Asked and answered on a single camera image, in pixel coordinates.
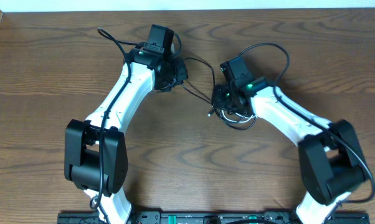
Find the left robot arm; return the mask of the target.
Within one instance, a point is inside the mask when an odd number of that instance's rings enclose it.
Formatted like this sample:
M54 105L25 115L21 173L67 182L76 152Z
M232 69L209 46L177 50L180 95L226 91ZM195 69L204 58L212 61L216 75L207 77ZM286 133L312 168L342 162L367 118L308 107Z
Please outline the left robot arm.
M173 30L153 24L147 41L122 53L120 77L101 105L85 120L67 125L64 176L90 197L93 211L74 217L75 223L128 222L132 206L123 190L128 172L125 133L149 92L169 92L188 78L174 39L179 36Z

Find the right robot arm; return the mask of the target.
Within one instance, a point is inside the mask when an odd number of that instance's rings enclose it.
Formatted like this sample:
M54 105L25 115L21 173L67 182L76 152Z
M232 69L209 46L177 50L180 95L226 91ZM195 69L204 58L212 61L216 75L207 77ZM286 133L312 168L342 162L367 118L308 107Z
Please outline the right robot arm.
M236 115L239 122L264 119L297 146L306 194L295 213L300 223L326 223L337 206L370 178L353 126L307 111L265 77L255 78L242 57L220 68L227 82L214 87L214 107L220 115Z

